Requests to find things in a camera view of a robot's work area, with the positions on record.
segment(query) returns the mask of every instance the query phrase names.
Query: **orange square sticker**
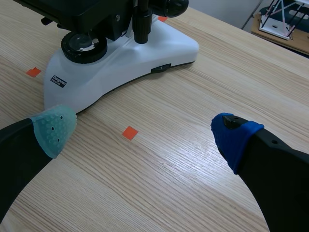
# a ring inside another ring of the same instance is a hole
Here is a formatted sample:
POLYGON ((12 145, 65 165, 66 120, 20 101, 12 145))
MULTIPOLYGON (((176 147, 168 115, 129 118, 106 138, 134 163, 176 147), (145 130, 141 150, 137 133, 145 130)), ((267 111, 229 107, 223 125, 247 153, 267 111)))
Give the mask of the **orange square sticker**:
POLYGON ((138 134, 138 131, 135 130, 133 127, 128 126, 126 130, 122 133, 124 137, 126 137, 128 140, 134 139, 134 137, 138 134))
POLYGON ((162 16, 159 16, 159 20, 161 22, 165 22, 168 18, 167 17, 162 17, 162 16))
POLYGON ((37 69, 37 67, 34 67, 33 69, 30 69, 28 72, 26 72, 26 74, 28 74, 31 77, 36 77, 37 75, 39 75, 41 72, 41 70, 37 69))

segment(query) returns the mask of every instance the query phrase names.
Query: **wall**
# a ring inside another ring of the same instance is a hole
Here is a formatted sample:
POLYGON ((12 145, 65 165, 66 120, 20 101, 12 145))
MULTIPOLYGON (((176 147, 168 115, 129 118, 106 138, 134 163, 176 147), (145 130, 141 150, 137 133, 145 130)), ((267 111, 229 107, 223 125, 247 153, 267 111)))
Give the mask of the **wall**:
POLYGON ((241 28, 260 0, 189 0, 189 5, 241 28))

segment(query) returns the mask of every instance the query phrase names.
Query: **microscope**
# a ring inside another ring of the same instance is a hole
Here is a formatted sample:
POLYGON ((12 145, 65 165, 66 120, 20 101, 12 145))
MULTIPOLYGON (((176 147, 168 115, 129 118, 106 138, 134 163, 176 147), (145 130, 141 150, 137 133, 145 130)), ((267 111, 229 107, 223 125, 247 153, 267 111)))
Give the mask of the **microscope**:
POLYGON ((193 63, 198 43, 158 20, 177 17, 188 0, 14 0, 71 31, 44 77, 44 107, 76 113, 136 78, 193 63))

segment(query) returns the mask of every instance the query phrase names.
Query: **wooden table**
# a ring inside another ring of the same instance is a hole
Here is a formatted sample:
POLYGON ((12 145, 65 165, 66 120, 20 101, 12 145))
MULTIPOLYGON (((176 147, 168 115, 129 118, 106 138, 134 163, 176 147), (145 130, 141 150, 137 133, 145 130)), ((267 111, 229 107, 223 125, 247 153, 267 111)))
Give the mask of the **wooden table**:
MULTIPOLYGON (((0 128, 43 110, 42 77, 65 31, 0 0, 0 128), (36 78, 26 71, 37 67, 36 78)), ((211 119, 231 112, 309 151, 308 60, 193 9, 168 24, 197 61, 102 97, 62 154, 16 199, 1 232, 266 232, 218 153, 211 119), (139 131, 129 141, 127 126, 139 131)))

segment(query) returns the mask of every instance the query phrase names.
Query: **metal rod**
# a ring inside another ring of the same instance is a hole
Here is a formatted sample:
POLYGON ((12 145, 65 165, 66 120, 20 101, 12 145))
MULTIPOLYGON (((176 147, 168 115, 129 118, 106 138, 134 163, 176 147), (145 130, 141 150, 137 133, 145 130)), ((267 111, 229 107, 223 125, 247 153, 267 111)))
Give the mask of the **metal rod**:
POLYGON ((275 1, 275 0, 272 0, 270 6, 267 8, 266 14, 265 14, 266 16, 268 15, 268 13, 269 13, 269 11, 270 11, 270 8, 272 7, 272 4, 274 3, 274 1, 275 1))
MULTIPOLYGON (((290 7, 290 6, 293 6, 294 4, 296 4, 296 2, 293 2, 293 3, 291 3, 290 5, 285 6, 284 9, 286 9, 286 8, 288 8, 288 7, 290 7)), ((273 12, 271 15, 274 15, 274 14, 280 12, 280 11, 282 11, 282 9, 273 12)))
POLYGON ((290 35, 292 34, 292 32, 294 31, 294 29, 298 26, 298 24, 300 23, 301 20, 303 20, 303 18, 305 17, 306 14, 304 14, 299 21, 296 23, 296 25, 293 26, 293 28, 291 29, 290 33, 288 34, 288 37, 290 37, 290 35))
POLYGON ((253 14, 257 11, 257 9, 260 7, 260 5, 262 4, 263 0, 260 0, 260 2, 258 3, 258 5, 255 7, 255 9, 252 11, 252 13, 250 14, 250 16, 247 18, 246 22, 244 23, 244 25, 242 25, 241 29, 243 30, 245 28, 245 26, 247 25, 247 23, 249 22, 249 20, 254 16, 253 14))
POLYGON ((300 9, 304 6, 305 4, 302 4, 301 6, 298 7, 296 13, 293 15, 293 17, 290 19, 290 21, 288 22, 288 24, 290 24, 293 19, 296 17, 296 15, 298 14, 298 12, 300 11, 300 9))
POLYGON ((281 9, 282 9, 282 28, 283 28, 283 33, 284 33, 284 30, 285 30, 285 16, 284 16, 284 3, 283 3, 283 1, 281 1, 281 9))
MULTIPOLYGON (((281 0, 278 0, 278 1, 277 1, 277 3, 276 3, 276 7, 275 7, 275 8, 277 8, 277 7, 278 7, 278 5, 279 5, 280 1, 281 1, 281 0)), ((274 11, 274 9, 275 9, 275 8, 272 8, 272 10, 271 10, 270 14, 267 16, 267 18, 266 18, 265 22, 262 24, 262 28, 264 27, 265 23, 267 22, 267 20, 269 19, 269 17, 270 17, 270 15, 271 15, 271 13, 274 11)))

